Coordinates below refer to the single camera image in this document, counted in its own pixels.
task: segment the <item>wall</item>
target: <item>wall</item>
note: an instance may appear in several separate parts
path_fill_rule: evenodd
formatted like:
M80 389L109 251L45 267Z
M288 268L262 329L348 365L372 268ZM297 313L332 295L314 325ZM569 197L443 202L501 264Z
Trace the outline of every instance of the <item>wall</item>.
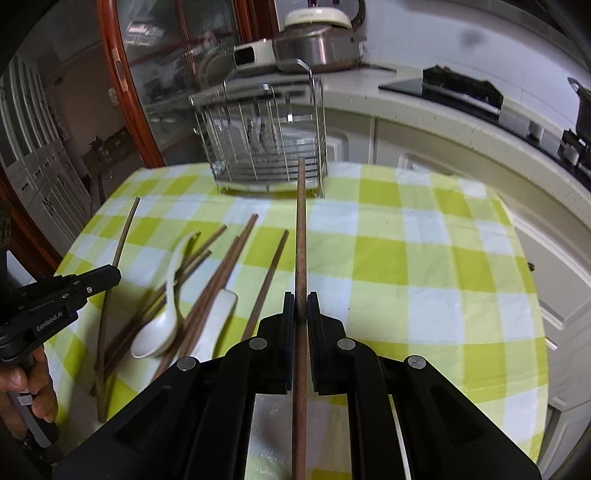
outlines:
M51 77L63 78L58 86L48 82L46 94L60 111L72 143L81 155L88 152L95 135L106 140L125 126L121 110L109 99L112 84L101 48L68 62Z
M490 80L505 96L561 129L574 128L579 98L567 77L591 76L561 50L486 12L429 0L366 0L369 61L436 63Z

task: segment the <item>black induction cooktop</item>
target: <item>black induction cooktop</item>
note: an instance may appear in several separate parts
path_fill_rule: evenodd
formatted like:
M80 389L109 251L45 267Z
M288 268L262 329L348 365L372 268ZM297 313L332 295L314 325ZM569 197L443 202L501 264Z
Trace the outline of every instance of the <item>black induction cooktop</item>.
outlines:
M445 105L503 129L541 151L591 192L591 148L571 131L559 138L513 111L504 105L502 93L490 82L435 66L423 70L422 79L386 83L378 88Z

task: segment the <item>white ceramic spoon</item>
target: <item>white ceramic spoon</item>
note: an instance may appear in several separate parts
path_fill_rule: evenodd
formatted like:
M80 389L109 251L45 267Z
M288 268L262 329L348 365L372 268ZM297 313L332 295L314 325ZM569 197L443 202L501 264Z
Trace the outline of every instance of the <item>white ceramic spoon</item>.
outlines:
M166 275L166 308L135 336L130 349L132 356L158 356L172 344L178 328L177 308L174 302L174 275L180 266L187 242L196 235L197 233L190 233L181 238L174 249Z

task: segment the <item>cabinet drawer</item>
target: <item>cabinet drawer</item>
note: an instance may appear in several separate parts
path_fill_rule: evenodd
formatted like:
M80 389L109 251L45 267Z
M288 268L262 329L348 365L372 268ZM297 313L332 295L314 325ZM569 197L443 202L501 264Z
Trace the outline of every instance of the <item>cabinet drawer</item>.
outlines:
M19 172L15 173L11 177L10 183L12 184L12 188L17 193L18 197L21 199L21 203L24 205L24 207L29 207L39 190L33 182L28 170L23 168Z
M41 189L47 183L47 175L40 165L34 168L27 167L27 172L38 189Z

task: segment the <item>pot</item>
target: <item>pot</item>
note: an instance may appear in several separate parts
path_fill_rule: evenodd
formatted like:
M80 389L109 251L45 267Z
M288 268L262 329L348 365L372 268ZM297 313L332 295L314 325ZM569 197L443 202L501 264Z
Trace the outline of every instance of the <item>pot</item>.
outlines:
M577 117L577 135L587 144L591 144L591 92L577 80L569 78L570 86L579 96L579 116Z
M359 66L366 37L348 28L308 23L287 27L273 39L277 67L284 72L301 73L303 61L313 73L336 72Z

